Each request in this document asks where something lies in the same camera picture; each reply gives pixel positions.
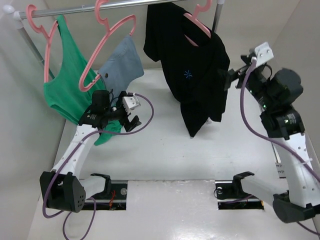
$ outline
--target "screw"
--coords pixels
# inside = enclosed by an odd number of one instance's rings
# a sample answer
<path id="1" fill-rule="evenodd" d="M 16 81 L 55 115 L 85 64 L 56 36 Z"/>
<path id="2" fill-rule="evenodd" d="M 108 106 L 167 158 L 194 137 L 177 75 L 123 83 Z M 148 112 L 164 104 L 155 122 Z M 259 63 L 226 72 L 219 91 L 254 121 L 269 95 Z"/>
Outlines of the screw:
<path id="1" fill-rule="evenodd" d="M 121 195 L 126 195 L 128 190 L 126 188 L 121 188 L 120 193 Z"/>
<path id="2" fill-rule="evenodd" d="M 222 187 L 218 186 L 218 187 L 216 188 L 216 193 L 219 194 L 219 195 L 221 195 L 221 194 L 223 193 Z"/>

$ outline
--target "clothing rack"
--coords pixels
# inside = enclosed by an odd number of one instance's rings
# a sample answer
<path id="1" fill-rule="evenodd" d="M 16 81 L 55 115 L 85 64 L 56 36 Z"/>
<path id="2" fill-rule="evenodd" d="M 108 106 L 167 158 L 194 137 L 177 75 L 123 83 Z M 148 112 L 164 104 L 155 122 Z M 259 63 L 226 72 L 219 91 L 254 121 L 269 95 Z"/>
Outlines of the clothing rack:
<path id="1" fill-rule="evenodd" d="M 169 2 L 179 2 L 186 0 L 130 0 L 130 1 L 118 1 L 118 2 L 108 2 L 102 4 L 100 9 L 116 9 L 116 8 L 125 8 L 125 7 L 133 7 L 133 6 L 142 6 L 149 4 L 160 4 L 160 3 L 169 3 Z M 222 7 L 225 3 L 225 0 L 217 0 L 217 5 L 214 14 L 214 20 L 212 25 L 212 31 L 216 32 Z M 27 15 L 25 11 L 16 11 L 11 5 L 4 5 L 2 8 L 3 12 L 9 16 L 11 16 L 12 20 L 15 22 L 15 27 L 20 33 L 21 37 L 24 39 L 31 52 L 35 56 L 35 58 L 42 64 L 45 65 L 45 60 L 37 49 L 36 45 L 32 41 L 31 37 L 27 33 L 24 28 L 23 20 L 27 19 Z M 32 13 L 32 18 L 42 18 L 42 17 L 50 17 L 57 15 L 66 15 L 66 14 L 77 14 L 77 13 L 86 13 L 93 12 L 95 10 L 95 5 L 81 5 L 77 7 L 67 7 L 67 8 L 58 8 L 58 9 L 46 9 L 46 10 L 36 10 Z M 54 75 L 49 69 L 49 75 L 52 79 L 54 79 Z"/>

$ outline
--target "pink hanger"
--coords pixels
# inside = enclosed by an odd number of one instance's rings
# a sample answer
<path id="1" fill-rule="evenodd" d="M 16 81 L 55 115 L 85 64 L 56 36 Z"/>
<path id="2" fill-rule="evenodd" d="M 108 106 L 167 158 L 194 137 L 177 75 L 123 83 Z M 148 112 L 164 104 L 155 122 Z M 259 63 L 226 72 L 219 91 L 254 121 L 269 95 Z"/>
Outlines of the pink hanger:
<path id="1" fill-rule="evenodd" d="M 36 26 L 36 24 L 34 23 L 34 21 L 32 19 L 32 12 L 35 10 L 37 10 L 37 7 L 33 4 L 29 4 L 25 10 L 26 18 L 27 18 L 31 28 L 36 33 L 43 34 L 43 36 L 46 39 L 45 55 L 44 55 L 44 82 L 48 83 L 49 82 L 49 61 L 50 61 L 51 43 L 52 43 L 53 37 L 55 35 L 55 32 L 58 28 L 58 22 L 57 22 L 57 20 L 54 21 L 52 28 L 48 34 L 43 25 Z"/>
<path id="2" fill-rule="evenodd" d="M 185 13 L 184 16 L 189 19 L 191 22 L 193 22 L 195 25 L 197 25 L 202 31 L 204 31 L 204 33 L 211 38 L 211 33 L 209 31 L 209 29 L 203 25 L 198 19 L 197 16 L 200 12 L 206 12 L 210 9 L 212 4 L 212 0 L 207 0 L 205 6 L 201 6 L 200 4 L 197 4 L 194 10 L 193 15 L 191 15 L 190 13 Z M 193 45 L 198 47 L 198 45 L 192 41 L 188 36 L 185 35 L 185 37 L 189 40 L 189 42 Z"/>
<path id="3" fill-rule="evenodd" d="M 95 2 L 94 5 L 94 13 L 95 13 L 95 18 L 97 20 L 98 23 L 102 24 L 105 26 L 105 30 L 106 33 L 104 35 L 104 37 L 101 39 L 101 41 L 99 42 L 98 46 L 96 46 L 96 49 L 94 50 L 93 54 L 90 57 L 90 60 L 88 61 L 81 77 L 80 77 L 80 81 L 79 81 L 79 89 L 82 92 L 87 92 L 90 88 L 92 88 L 92 86 L 100 79 L 101 75 L 98 74 L 95 79 L 90 82 L 87 86 L 84 86 L 84 81 L 85 78 L 92 66 L 92 64 L 94 63 L 97 55 L 99 54 L 99 52 L 101 51 L 102 47 L 105 45 L 106 41 L 108 40 L 108 38 L 118 29 L 120 28 L 123 24 L 125 24 L 126 22 L 133 20 L 133 28 L 130 32 L 130 36 L 132 36 L 132 34 L 135 32 L 136 30 L 136 23 L 137 23 L 137 19 L 135 15 L 129 15 L 123 19 L 121 19 L 120 21 L 118 21 L 115 25 L 113 25 L 111 28 L 109 27 L 109 21 L 108 18 L 104 18 L 102 19 L 100 16 L 100 6 L 104 3 L 107 3 L 109 0 L 97 0 Z"/>

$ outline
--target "black t-shirt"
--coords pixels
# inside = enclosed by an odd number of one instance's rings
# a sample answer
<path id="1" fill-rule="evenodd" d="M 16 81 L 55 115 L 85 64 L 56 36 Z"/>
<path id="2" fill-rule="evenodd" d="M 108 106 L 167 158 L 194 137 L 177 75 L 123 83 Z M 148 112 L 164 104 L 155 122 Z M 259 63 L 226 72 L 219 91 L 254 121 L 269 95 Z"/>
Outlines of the black t-shirt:
<path id="1" fill-rule="evenodd" d="M 149 5 L 143 49 L 153 61 L 161 60 L 166 82 L 194 137 L 209 117 L 222 120 L 227 92 L 218 72 L 227 71 L 230 60 L 219 36 L 212 32 L 209 38 L 185 13 L 171 2 Z"/>

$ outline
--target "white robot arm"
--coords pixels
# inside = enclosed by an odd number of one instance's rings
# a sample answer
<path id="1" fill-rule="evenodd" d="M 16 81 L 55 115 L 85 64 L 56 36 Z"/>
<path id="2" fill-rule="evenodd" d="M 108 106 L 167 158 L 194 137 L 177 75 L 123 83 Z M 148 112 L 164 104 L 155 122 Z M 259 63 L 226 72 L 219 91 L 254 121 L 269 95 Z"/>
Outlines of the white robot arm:
<path id="1" fill-rule="evenodd" d="M 294 223 L 320 213 L 320 178 L 313 172 L 312 159 L 307 153 L 301 116 L 292 106 L 303 92 L 301 79 L 294 71 L 285 68 L 279 70 L 272 79 L 271 76 L 266 79 L 262 72 L 265 66 L 269 67 L 266 63 L 273 57 L 269 44 L 265 42 L 251 49 L 249 55 L 241 56 L 246 64 L 244 67 L 222 73 L 222 77 L 225 79 L 225 90 L 231 86 L 231 82 L 239 79 L 236 87 L 247 88 L 263 109 L 260 118 L 268 137 L 255 132 L 245 119 L 244 122 L 258 137 L 276 143 L 274 146 L 284 166 L 289 189 L 265 182 L 252 172 L 243 172 L 235 175 L 232 182 L 219 181 L 216 184 L 219 190 L 217 198 L 241 199 L 253 195 L 273 206 L 276 215 L 284 223 Z"/>
<path id="2" fill-rule="evenodd" d="M 91 147 L 100 136 L 97 134 L 98 130 L 103 130 L 108 122 L 113 120 L 119 120 L 127 132 L 141 124 L 138 116 L 135 116 L 132 121 L 128 119 L 131 111 L 140 106 L 138 98 L 133 93 L 127 94 L 123 91 L 118 97 L 116 105 L 111 106 L 112 100 L 110 101 L 108 91 L 95 91 L 92 95 L 92 104 L 82 115 L 74 137 L 64 155 L 51 172 L 44 171 L 42 173 L 40 186 L 42 197 L 45 198 L 45 193 L 48 191 L 54 175 L 65 164 L 49 189 L 46 201 L 47 208 L 78 213 L 83 208 L 86 199 L 97 193 L 110 193 L 111 179 L 109 175 L 93 173 L 84 180 L 79 180 L 79 176 Z M 65 163 L 70 155 L 72 155 L 71 159 Z"/>

